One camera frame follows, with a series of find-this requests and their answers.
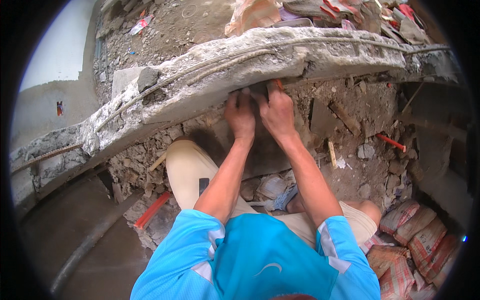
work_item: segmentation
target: concrete wall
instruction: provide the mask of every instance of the concrete wall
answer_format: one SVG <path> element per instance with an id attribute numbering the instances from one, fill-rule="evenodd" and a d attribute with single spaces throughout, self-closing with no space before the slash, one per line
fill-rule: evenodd
<path id="1" fill-rule="evenodd" d="M 100 4 L 71 0 L 43 36 L 20 86 L 10 150 L 77 124 L 98 109 L 92 66 Z M 63 116 L 57 116 L 57 101 L 63 101 Z"/>

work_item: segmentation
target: white wall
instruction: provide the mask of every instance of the white wall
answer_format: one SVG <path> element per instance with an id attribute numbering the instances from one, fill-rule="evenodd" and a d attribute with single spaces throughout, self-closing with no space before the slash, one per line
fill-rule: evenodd
<path id="1" fill-rule="evenodd" d="M 20 92 L 55 80 L 78 80 L 95 2 L 71 0 L 65 6 L 35 50 L 20 85 Z"/>

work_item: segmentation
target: red pipe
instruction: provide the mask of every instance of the red pipe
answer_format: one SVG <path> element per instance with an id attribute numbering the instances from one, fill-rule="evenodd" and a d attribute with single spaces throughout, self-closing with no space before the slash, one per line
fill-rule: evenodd
<path id="1" fill-rule="evenodd" d="M 399 143 L 395 142 L 394 140 L 391 140 L 391 139 L 387 138 L 384 135 L 381 135 L 381 134 L 377 133 L 375 136 L 378 137 L 379 139 L 382 139 L 382 140 L 386 141 L 389 144 L 392 144 L 393 146 L 397 147 L 398 149 L 401 149 L 404 153 L 407 151 L 407 147 L 405 145 L 399 144 Z"/>

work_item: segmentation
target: man's left hand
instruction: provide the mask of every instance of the man's left hand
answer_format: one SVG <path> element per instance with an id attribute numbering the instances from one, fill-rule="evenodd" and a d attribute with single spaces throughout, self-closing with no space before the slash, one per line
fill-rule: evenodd
<path id="1" fill-rule="evenodd" d="M 235 139 L 245 140 L 251 146 L 255 137 L 255 116 L 250 104 L 249 88 L 230 93 L 224 115 Z"/>

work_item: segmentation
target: white logo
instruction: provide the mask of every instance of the white logo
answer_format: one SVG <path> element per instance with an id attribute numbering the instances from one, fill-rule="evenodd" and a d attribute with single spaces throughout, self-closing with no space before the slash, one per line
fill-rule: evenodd
<path id="1" fill-rule="evenodd" d="M 268 267 L 277 267 L 278 268 L 278 273 L 280 274 L 282 272 L 282 266 L 277 264 L 277 263 L 271 263 L 271 264 L 267 264 L 265 267 L 263 267 L 263 269 L 258 272 L 257 274 L 253 275 L 252 277 L 255 277 L 255 276 L 258 276 L 260 275 L 261 272 L 263 272 L 266 268 Z"/>

